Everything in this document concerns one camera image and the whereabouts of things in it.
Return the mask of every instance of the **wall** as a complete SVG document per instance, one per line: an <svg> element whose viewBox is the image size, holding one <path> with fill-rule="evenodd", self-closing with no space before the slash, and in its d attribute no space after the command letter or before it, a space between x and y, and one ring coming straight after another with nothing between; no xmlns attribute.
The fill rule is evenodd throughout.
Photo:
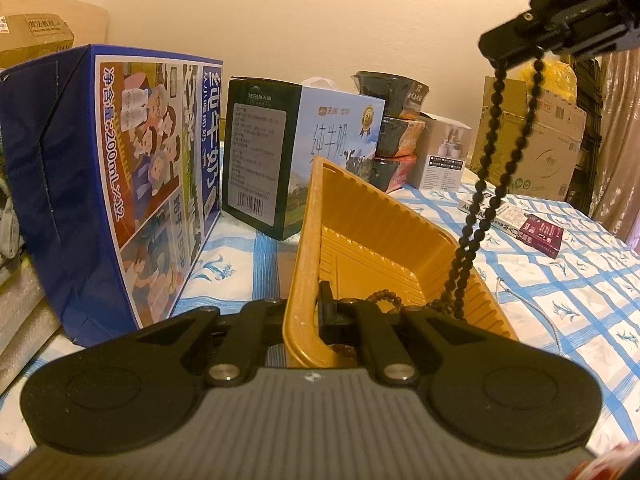
<svg viewBox="0 0 640 480"><path fill-rule="evenodd" d="M490 66L480 34L529 0L86 0L110 13L111 43L219 57L225 78L299 82L312 75L353 90L380 70L431 87L424 109L472 127Z"/></svg>

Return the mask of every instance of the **orange tray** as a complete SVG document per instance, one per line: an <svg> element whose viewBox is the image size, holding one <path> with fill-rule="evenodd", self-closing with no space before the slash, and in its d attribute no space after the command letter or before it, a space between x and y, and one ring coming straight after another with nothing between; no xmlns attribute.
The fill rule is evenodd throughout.
<svg viewBox="0 0 640 480"><path fill-rule="evenodd" d="M425 304L444 290L458 243L444 229L325 158L313 163L305 217L282 334L291 367L345 368L318 335L319 280L335 298L367 298L388 288L404 304ZM378 303L383 311L392 305ZM465 318L514 340L515 331L475 269Z"/></svg>

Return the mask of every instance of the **tablecloth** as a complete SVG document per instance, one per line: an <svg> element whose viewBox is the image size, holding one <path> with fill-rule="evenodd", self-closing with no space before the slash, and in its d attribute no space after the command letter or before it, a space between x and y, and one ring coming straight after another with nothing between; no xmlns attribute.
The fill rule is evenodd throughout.
<svg viewBox="0 0 640 480"><path fill-rule="evenodd" d="M460 192L473 192L473 188L463 184ZM457 209L457 194L405 187L392 195L459 235L465 215ZM598 380L604 406L590 440L591 449L601 453L621 441L637 440L640 257L567 203L521 196L508 200L565 228L560 254L551 259L491 229L475 260L476 269L490 290L495 290L501 278L509 290L542 308L558 327L565 357ZM208 304L229 314L252 299L286 297L298 239L294 236L278 242L223 215L207 239L173 315ZM503 288L498 301L522 342L558 352L552 328L539 312ZM55 336L0 397L0 471L34 445L18 406L26 377L45 362L76 349L64 336Z"/></svg>

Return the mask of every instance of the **floral curtain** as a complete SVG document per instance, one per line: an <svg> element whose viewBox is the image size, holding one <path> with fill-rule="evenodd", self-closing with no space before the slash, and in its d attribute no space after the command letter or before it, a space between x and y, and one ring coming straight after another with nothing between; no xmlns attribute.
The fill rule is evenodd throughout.
<svg viewBox="0 0 640 480"><path fill-rule="evenodd" d="M628 238L640 212L640 48L602 62L602 145L590 213L633 246Z"/></svg>

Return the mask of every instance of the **barcode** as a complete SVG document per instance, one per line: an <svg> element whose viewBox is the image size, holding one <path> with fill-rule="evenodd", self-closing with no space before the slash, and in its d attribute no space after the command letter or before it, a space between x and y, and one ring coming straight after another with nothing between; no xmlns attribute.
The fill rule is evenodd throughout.
<svg viewBox="0 0 640 480"><path fill-rule="evenodd" d="M248 193L238 191L238 207L249 210L252 213L262 216L263 202L259 198Z"/></svg>

